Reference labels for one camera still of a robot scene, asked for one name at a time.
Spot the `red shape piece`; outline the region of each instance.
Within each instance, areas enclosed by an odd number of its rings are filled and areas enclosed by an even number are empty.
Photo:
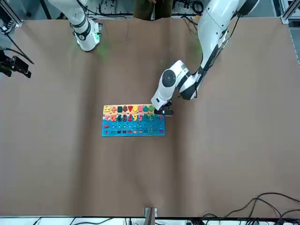
[[[116,107],[113,107],[113,108],[112,108],[112,112],[115,113],[116,111],[117,111],[117,108],[116,108]]]

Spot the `person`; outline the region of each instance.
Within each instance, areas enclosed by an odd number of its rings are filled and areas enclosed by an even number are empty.
[[[171,17],[173,0],[135,0],[133,17],[151,20],[154,10],[154,20]]]

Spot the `green shape piece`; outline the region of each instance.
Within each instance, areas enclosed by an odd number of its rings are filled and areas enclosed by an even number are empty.
[[[152,112],[153,110],[154,110],[153,105],[150,105],[150,106],[149,106],[149,111]]]

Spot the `orange number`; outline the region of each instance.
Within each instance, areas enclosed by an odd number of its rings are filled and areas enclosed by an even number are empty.
[[[116,116],[116,115],[111,115],[111,121],[112,121],[112,122],[117,121],[117,116]]]

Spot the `metal frame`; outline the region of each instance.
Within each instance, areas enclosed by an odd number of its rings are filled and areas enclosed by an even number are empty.
[[[4,9],[4,11],[12,18],[18,26],[21,26],[22,20],[18,17],[18,15],[13,11],[13,9],[9,6],[6,0],[0,0],[0,7]]]
[[[300,0],[294,0],[289,7],[286,9],[286,11],[283,13],[281,16],[281,20],[283,24],[288,24],[289,23],[289,18],[295,13],[295,11],[298,9],[300,6]]]

